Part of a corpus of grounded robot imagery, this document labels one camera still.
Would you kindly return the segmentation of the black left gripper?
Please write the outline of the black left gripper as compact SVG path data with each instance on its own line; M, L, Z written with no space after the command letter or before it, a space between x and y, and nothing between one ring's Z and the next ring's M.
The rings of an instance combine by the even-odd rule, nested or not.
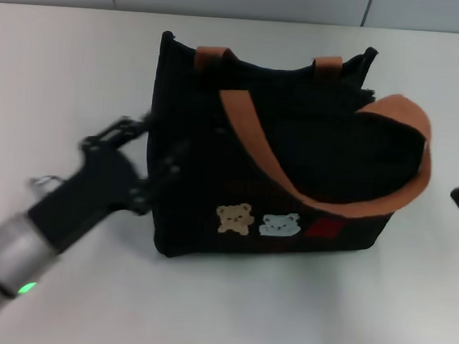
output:
M180 165L191 151L190 140L172 145L146 179L141 179L120 151L149 132L154 117L120 117L101 133L82 141L82 166L26 214L58 252L66 251L111 213L128 210L142 216L180 176Z

